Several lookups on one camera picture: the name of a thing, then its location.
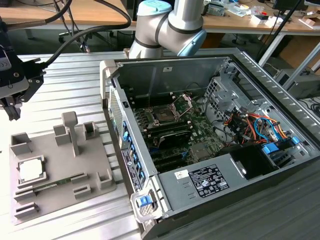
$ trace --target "electronic components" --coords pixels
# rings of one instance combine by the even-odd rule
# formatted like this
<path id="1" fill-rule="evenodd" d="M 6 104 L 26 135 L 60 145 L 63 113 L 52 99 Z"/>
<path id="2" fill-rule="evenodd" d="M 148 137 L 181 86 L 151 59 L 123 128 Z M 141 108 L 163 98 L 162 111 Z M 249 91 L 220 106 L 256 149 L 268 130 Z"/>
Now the electronic components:
<path id="1" fill-rule="evenodd" d="M 137 121 L 144 121 L 140 131 L 159 172 L 209 159 L 222 146 L 201 108 L 195 107 L 187 93 L 173 99 L 171 104 L 134 110 Z"/>
<path id="2" fill-rule="evenodd" d="M 160 124 L 176 120 L 176 116 L 174 116 L 173 112 L 167 107 L 154 107 L 152 115 L 154 117 L 154 122 L 157 121 Z"/>
<path id="3" fill-rule="evenodd" d="M 304 110 L 245 54 L 121 60 L 111 69 L 120 64 L 108 102 L 119 129 L 120 169 L 148 239 L 162 226 L 174 230 L 278 184 L 320 155 L 316 136 L 299 121 Z M 139 207 L 143 196 L 153 203 Z"/>
<path id="4" fill-rule="evenodd" d="M 197 160 L 202 160 L 211 156 L 206 148 L 206 145 L 203 143 L 197 143 L 191 146 L 190 151 Z"/>

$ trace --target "desk leg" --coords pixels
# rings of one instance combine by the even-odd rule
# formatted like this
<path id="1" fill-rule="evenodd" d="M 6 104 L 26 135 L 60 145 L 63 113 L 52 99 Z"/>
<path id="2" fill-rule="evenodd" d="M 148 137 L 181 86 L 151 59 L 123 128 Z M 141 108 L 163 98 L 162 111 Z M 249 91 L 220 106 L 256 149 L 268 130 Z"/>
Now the desk leg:
<path id="1" fill-rule="evenodd" d="M 276 36 L 273 43 L 269 46 L 269 48 L 266 50 L 266 52 L 264 53 L 264 55 L 262 56 L 262 58 L 259 61 L 259 65 L 261 67 L 263 67 L 265 65 L 265 63 L 268 61 L 268 59 L 270 58 L 272 53 L 276 50 L 276 48 L 278 47 L 279 43 L 284 38 L 284 36 L 285 36 L 284 33 L 279 33 L 278 36 Z"/>
<path id="2" fill-rule="evenodd" d="M 32 35 L 31 29 L 25 29 L 25 34 L 28 39 L 34 39 L 35 37 Z"/>
<path id="3" fill-rule="evenodd" d="M 283 86 L 285 89 L 289 89 L 294 82 L 295 78 L 302 73 L 306 66 L 320 53 L 320 42 L 317 46 L 310 52 L 310 54 L 305 58 L 305 60 L 297 67 L 297 69 L 291 74 L 289 79 L 285 82 Z"/>

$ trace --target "black cable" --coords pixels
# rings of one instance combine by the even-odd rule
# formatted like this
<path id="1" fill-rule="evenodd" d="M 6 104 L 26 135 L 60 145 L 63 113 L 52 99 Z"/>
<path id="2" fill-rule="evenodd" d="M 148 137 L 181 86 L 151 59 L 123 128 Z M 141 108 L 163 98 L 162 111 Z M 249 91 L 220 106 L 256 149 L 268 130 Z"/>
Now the black cable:
<path id="1" fill-rule="evenodd" d="M 55 10 L 57 12 L 60 12 L 60 7 L 58 5 L 58 2 L 56 0 L 53 0 L 53 3 L 54 3 L 54 7 L 55 7 Z M 72 37 L 74 34 L 73 34 L 73 28 L 72 28 L 72 32 L 70 32 L 70 29 L 68 28 L 67 24 L 66 24 L 66 19 L 64 16 L 61 16 L 60 17 L 60 20 L 62 21 L 63 25 L 64 25 L 64 28 L 67 30 L 68 34 Z"/>
<path id="2" fill-rule="evenodd" d="M 71 22 L 72 22 L 72 28 L 71 28 L 71 33 L 72 33 L 72 35 L 71 35 L 71 36 L 73 36 L 73 35 L 75 35 L 75 28 L 76 28 L 76 30 L 77 30 L 78 32 L 80 32 L 80 29 L 78 28 L 78 25 L 76 24 L 76 22 L 75 22 L 75 20 L 74 20 L 74 17 L 73 17 L 72 12 L 71 12 L 71 7 L 68 8 L 67 12 L 68 12 L 69 17 L 70 17 L 70 20 L 71 20 Z M 81 43 L 81 42 L 79 43 L 79 44 L 81 44 L 81 46 L 79 46 L 79 47 L 80 47 L 80 49 L 81 49 L 82 51 L 87 52 L 87 50 L 89 49 L 89 47 L 88 47 L 86 38 L 85 38 L 85 37 L 82 37 L 82 39 L 83 39 L 83 40 L 82 40 L 82 43 Z"/>
<path id="3" fill-rule="evenodd" d="M 73 41 L 77 40 L 78 38 L 80 38 L 80 37 L 82 37 L 84 35 L 87 35 L 87 34 L 90 34 L 90 33 L 95 33 L 95 32 L 126 29 L 131 25 L 131 18 L 129 17 L 129 15 L 127 15 L 120 8 L 112 5 L 111 3 L 103 1 L 103 0 L 94 0 L 94 1 L 98 2 L 100 4 L 103 4 L 103 5 L 105 5 L 105 6 L 109 7 L 109 8 L 117 11 L 123 17 L 125 17 L 127 22 L 124 23 L 124 24 L 117 24 L 117 25 L 94 26 L 94 27 L 87 28 L 87 29 L 85 29 L 85 30 L 83 30 L 81 32 L 78 32 L 71 39 L 69 39 L 64 44 L 62 44 L 61 47 L 59 47 L 59 49 L 46 62 L 42 63 L 44 68 L 47 68 L 50 64 L 52 64 L 57 59 L 57 57 L 59 57 L 59 55 L 65 50 L 65 48 L 68 47 Z"/>
<path id="4" fill-rule="evenodd" d="M 65 12 L 68 10 L 71 3 L 72 3 L 72 0 L 67 0 L 65 6 L 61 9 L 61 11 L 59 11 L 58 13 L 56 13 L 55 15 L 53 15 L 47 19 L 11 23 L 11 24 L 6 25 L 7 29 L 8 29 L 8 31 L 10 31 L 10 30 L 25 29 L 25 28 L 47 25 L 47 24 L 54 22 L 55 20 L 61 18 L 61 16 L 63 16 L 65 14 Z"/>
<path id="5" fill-rule="evenodd" d="M 72 0 L 67 0 L 60 12 L 58 12 L 57 14 L 55 14 L 45 20 L 46 24 L 52 23 L 55 20 L 59 19 L 61 16 L 63 16 L 65 14 L 65 12 L 69 9 L 71 3 L 72 3 Z"/>
<path id="6" fill-rule="evenodd" d="M 133 36 L 133 35 L 135 35 L 134 33 L 132 33 L 132 34 L 128 34 L 128 33 L 123 33 L 122 31 L 118 31 L 118 33 L 121 33 L 121 34 L 123 34 L 123 35 L 127 35 L 127 36 Z"/>
<path id="7" fill-rule="evenodd" d="M 318 103 L 317 101 L 313 100 L 315 103 L 312 103 L 309 106 L 308 103 L 305 102 L 306 100 L 300 99 L 299 101 L 301 103 L 304 103 L 309 110 L 311 110 L 318 118 L 320 118 L 320 103 Z"/>
<path id="8" fill-rule="evenodd" d="M 48 5 L 52 5 L 54 4 L 53 2 L 51 3 L 44 3 L 44 4 L 31 4 L 31 3 L 26 3 L 20 0 L 16 0 L 17 2 L 24 4 L 24 5 L 28 5 L 28 6 L 33 6 L 33 7 L 43 7 L 43 6 L 48 6 Z"/>
<path id="9" fill-rule="evenodd" d="M 274 42 L 274 40 L 276 39 L 276 37 L 279 35 L 279 33 L 281 32 L 281 30 L 284 28 L 285 24 L 287 23 L 287 21 L 290 19 L 290 17 L 292 16 L 292 14 L 294 13 L 294 11 L 297 9 L 297 7 L 299 6 L 299 4 L 302 2 L 303 0 L 297 0 L 295 6 L 293 8 L 290 9 L 290 11 L 288 12 L 288 14 L 285 16 L 284 20 L 282 21 L 282 23 L 280 24 L 280 26 L 277 28 L 277 30 L 275 31 L 274 35 L 272 36 L 271 41 L 267 44 L 266 49 L 268 49 L 270 47 L 270 45 Z M 260 55 L 257 56 L 257 58 L 255 59 L 256 62 L 259 62 L 261 60 L 261 58 L 263 57 L 263 55 L 265 54 L 265 51 L 261 52 Z"/>
<path id="10" fill-rule="evenodd" d="M 277 21 L 278 21 L 279 16 L 280 16 L 280 11 L 278 12 L 278 15 L 276 16 L 276 20 L 275 20 L 275 22 L 274 22 L 274 25 L 273 25 L 273 27 L 272 27 L 272 29 L 271 29 L 271 31 L 270 31 L 270 33 L 269 33 L 268 37 L 266 38 L 266 40 L 264 41 L 263 45 L 260 47 L 260 49 L 259 49 L 258 53 L 256 54 L 256 58 L 257 58 L 257 59 L 258 59 L 258 57 L 259 57 L 259 54 L 260 54 L 261 50 L 262 50 L 262 49 L 264 49 L 264 47 L 265 47 L 266 43 L 268 42 L 268 39 L 270 38 L 270 36 L 271 36 L 272 32 L 274 31 L 275 26 L 276 26 Z"/>
<path id="11" fill-rule="evenodd" d="M 184 91 L 186 92 L 186 91 L 188 90 L 188 88 L 189 88 L 192 84 L 195 84 L 195 85 L 197 85 L 199 88 L 202 88 L 197 82 L 193 81 L 193 82 L 189 83 L 189 84 L 185 87 Z"/>

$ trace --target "blue cable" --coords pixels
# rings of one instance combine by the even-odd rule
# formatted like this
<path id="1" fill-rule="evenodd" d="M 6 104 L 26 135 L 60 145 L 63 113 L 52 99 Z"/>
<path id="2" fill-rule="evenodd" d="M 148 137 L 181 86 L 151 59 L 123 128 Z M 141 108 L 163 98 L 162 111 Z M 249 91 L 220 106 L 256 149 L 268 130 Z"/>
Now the blue cable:
<path id="1" fill-rule="evenodd" d="M 268 122 L 268 123 L 271 125 L 271 128 L 272 128 L 275 136 L 276 136 L 279 140 L 282 140 L 282 139 L 283 139 L 283 138 L 281 137 L 281 135 L 280 135 L 280 134 L 277 132 L 277 130 L 275 129 L 275 126 L 273 125 L 273 123 L 272 123 L 269 119 L 266 119 L 266 118 L 264 118 L 264 117 L 257 118 L 257 119 L 255 120 L 255 122 L 254 122 L 254 130 L 255 130 L 255 132 L 256 132 L 260 137 L 264 138 L 267 142 L 269 142 L 269 140 L 267 139 L 267 137 L 264 136 L 264 135 L 262 135 L 262 134 L 260 134 L 260 132 L 259 132 L 258 129 L 257 129 L 257 122 L 258 122 L 259 119 L 263 119 L 263 120 L 265 120 L 266 122 Z"/>
<path id="2" fill-rule="evenodd" d="M 259 119 L 260 118 L 257 118 L 254 122 L 254 130 L 255 130 L 256 134 L 258 134 L 260 137 L 264 138 L 266 140 L 266 142 L 269 143 L 269 139 L 266 136 L 262 135 L 257 129 L 257 122 Z"/>

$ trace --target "cable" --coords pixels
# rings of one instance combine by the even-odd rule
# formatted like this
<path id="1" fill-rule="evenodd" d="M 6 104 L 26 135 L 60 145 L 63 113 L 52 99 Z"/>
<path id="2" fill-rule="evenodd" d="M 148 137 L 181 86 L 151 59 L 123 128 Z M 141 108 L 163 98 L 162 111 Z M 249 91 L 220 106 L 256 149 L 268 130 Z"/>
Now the cable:
<path id="1" fill-rule="evenodd" d="M 134 33 L 128 34 L 128 33 L 123 33 L 122 31 L 118 31 L 118 33 L 121 33 L 121 34 L 127 35 L 127 36 L 133 36 L 133 35 L 135 35 Z"/>
<path id="2" fill-rule="evenodd" d="M 94 27 L 87 28 L 87 29 L 85 29 L 85 30 L 83 30 L 81 32 L 78 32 L 71 39 L 69 39 L 64 44 L 62 44 L 61 47 L 59 47 L 59 49 L 46 62 L 42 63 L 44 68 L 47 68 L 50 64 L 52 64 L 57 59 L 57 57 L 59 57 L 59 55 L 65 50 L 65 48 L 67 46 L 69 46 L 73 41 L 77 40 L 78 38 L 80 38 L 80 37 L 82 37 L 82 36 L 84 36 L 86 34 L 95 33 L 95 32 L 103 32 L 103 31 L 110 31 L 110 30 L 126 29 L 131 25 L 131 18 L 129 17 L 129 15 L 127 15 L 120 8 L 112 5 L 111 3 L 103 1 L 103 0 L 94 0 L 94 1 L 98 2 L 100 4 L 103 4 L 103 5 L 105 5 L 105 6 L 109 7 L 109 8 L 117 11 L 123 17 L 125 17 L 127 22 L 124 23 L 124 24 L 117 24 L 117 25 L 94 26 Z"/>
<path id="3" fill-rule="evenodd" d="M 308 103 L 305 102 L 307 100 L 300 99 L 299 101 L 301 103 L 304 103 L 309 110 L 311 110 L 318 118 L 320 118 L 320 103 L 316 102 L 312 98 L 311 100 L 314 101 L 315 103 L 312 103 L 310 106 L 308 105 Z"/>
<path id="4" fill-rule="evenodd" d="M 64 22 L 64 26 L 65 26 L 66 29 L 68 30 L 69 35 L 70 35 L 70 36 L 73 36 L 73 35 L 75 35 L 75 28 L 77 29 L 78 32 L 80 32 L 80 30 L 79 30 L 79 28 L 78 28 L 78 26 L 77 26 L 77 24 L 76 24 L 76 22 L 75 22 L 75 20 L 74 20 L 74 17 L 73 17 L 73 15 L 72 15 L 71 7 L 68 8 L 67 12 L 68 12 L 69 17 L 70 17 L 70 20 L 71 20 L 71 22 L 72 22 L 71 34 L 69 33 L 69 32 L 70 32 L 70 31 L 69 31 L 69 28 L 68 28 L 67 25 L 65 24 L 66 22 Z M 79 44 L 80 44 L 79 48 L 80 48 L 81 51 L 86 52 L 86 53 L 90 52 L 85 37 L 82 37 L 82 43 L 79 41 Z"/>
<path id="5" fill-rule="evenodd" d="M 246 120 L 247 120 L 248 126 L 249 126 L 249 128 L 251 129 L 251 132 L 252 132 L 252 134 L 253 134 L 253 140 L 257 140 L 256 132 L 255 132 L 255 130 L 254 130 L 254 128 L 253 128 L 253 126 L 252 126 L 249 118 L 247 117 Z"/>
<path id="6" fill-rule="evenodd" d="M 45 20 L 45 23 L 46 24 L 49 24 L 49 23 L 52 23 L 54 22 L 55 20 L 59 19 L 61 16 L 63 16 L 65 14 L 65 12 L 69 9 L 70 5 L 72 3 L 72 0 L 67 0 L 65 5 L 63 6 L 63 8 L 61 9 L 60 12 L 58 12 L 56 15 L 53 15 L 49 18 L 47 18 Z"/>
<path id="7" fill-rule="evenodd" d="M 265 120 L 267 123 L 269 123 L 270 126 L 271 126 L 271 128 L 272 128 L 272 130 L 273 130 L 274 135 L 275 135 L 279 140 L 282 140 L 282 139 L 283 139 L 283 137 L 281 136 L 281 134 L 279 134 L 279 133 L 277 132 L 277 130 L 275 129 L 275 126 L 273 125 L 273 123 L 272 123 L 269 119 L 267 119 L 267 118 L 265 118 L 265 117 L 257 118 L 257 119 L 255 120 L 255 122 L 254 122 L 254 129 L 255 129 L 256 133 L 257 133 L 259 136 L 261 136 L 261 137 L 263 137 L 264 139 L 266 139 L 265 136 L 262 135 L 262 134 L 260 134 L 259 131 L 258 131 L 257 128 L 256 128 L 256 124 L 257 124 L 257 122 L 258 122 L 259 119 Z"/>
<path id="8" fill-rule="evenodd" d="M 257 129 L 257 123 L 258 123 L 258 120 L 259 120 L 259 119 L 260 119 L 260 118 L 257 118 L 257 119 L 255 120 L 255 122 L 254 122 L 254 130 L 256 131 L 256 133 L 257 133 L 260 137 L 264 138 L 264 139 L 266 140 L 266 142 L 269 143 L 269 139 L 268 139 L 265 135 L 260 134 L 260 132 L 259 132 L 258 129 Z"/>
<path id="9" fill-rule="evenodd" d="M 271 41 L 267 44 L 266 49 L 268 49 L 270 47 L 270 45 L 275 41 L 276 37 L 279 35 L 279 33 L 281 32 L 281 30 L 284 28 L 285 24 L 287 23 L 287 21 L 290 19 L 290 17 L 292 16 L 292 14 L 294 13 L 294 11 L 297 9 L 297 7 L 299 6 L 299 4 L 302 2 L 303 0 L 297 0 L 295 6 L 293 8 L 290 9 L 290 11 L 288 12 L 288 14 L 285 16 L 284 20 L 281 22 L 280 26 L 277 28 L 277 30 L 275 31 L 274 35 L 272 36 Z M 265 52 L 260 53 L 257 58 L 255 59 L 256 62 L 259 62 L 261 60 L 261 58 L 264 56 Z"/>
<path id="10" fill-rule="evenodd" d="M 43 25 L 47 25 L 49 23 L 52 23 L 55 20 L 61 18 L 61 16 L 63 16 L 65 14 L 65 12 L 70 7 L 71 3 L 72 3 L 72 0 L 67 0 L 65 6 L 61 9 L 61 11 L 59 11 L 57 14 L 55 14 L 49 18 L 37 20 L 37 21 L 27 21 L 27 22 L 18 22 L 18 23 L 7 24 L 7 29 L 8 29 L 8 31 L 10 31 L 10 30 L 43 26 Z"/>
<path id="11" fill-rule="evenodd" d="M 274 119 L 272 119 L 272 118 L 270 118 L 270 117 L 268 117 L 268 116 L 261 116 L 261 115 L 256 114 L 256 113 L 248 113 L 248 115 L 251 116 L 251 117 L 254 117 L 254 118 L 256 118 L 256 119 L 262 117 L 262 118 L 268 119 L 268 120 L 270 120 L 270 121 L 272 121 L 272 122 L 274 122 L 274 123 L 277 123 L 277 122 L 278 122 L 277 120 L 274 120 Z M 286 139 L 287 136 L 285 135 L 285 133 L 284 133 L 283 130 L 281 129 L 281 126 L 278 124 L 277 127 L 279 128 L 279 134 L 281 135 L 281 137 L 282 137 L 283 139 Z"/>
<path id="12" fill-rule="evenodd" d="M 20 0 L 16 0 L 17 2 L 24 4 L 24 5 L 28 5 L 28 6 L 33 6 L 33 7 L 42 7 L 42 6 L 48 6 L 48 5 L 52 5 L 54 4 L 53 2 L 51 3 L 44 3 L 44 4 L 31 4 L 31 3 L 26 3 Z"/>
<path id="13" fill-rule="evenodd" d="M 189 83 L 189 84 L 185 87 L 184 91 L 186 92 L 186 91 L 188 90 L 188 88 L 189 88 L 192 84 L 195 84 L 195 85 L 197 85 L 199 88 L 202 88 L 197 82 L 193 81 L 193 82 Z"/>
<path id="14" fill-rule="evenodd" d="M 273 32 L 274 29 L 275 29 L 275 26 L 276 26 L 276 24 L 277 24 L 277 21 L 278 21 L 279 16 L 280 16 L 280 11 L 278 12 L 278 15 L 276 16 L 276 20 L 275 20 L 275 22 L 274 22 L 274 25 L 273 25 L 273 27 L 272 27 L 272 29 L 271 29 L 268 37 L 266 38 L 266 40 L 264 41 L 263 45 L 260 47 L 258 53 L 256 54 L 256 59 L 257 59 L 256 61 L 257 61 L 257 62 L 258 62 L 258 57 L 259 57 L 259 54 L 260 54 L 261 50 L 264 49 L 266 43 L 268 42 L 268 39 L 270 38 L 272 32 Z"/>

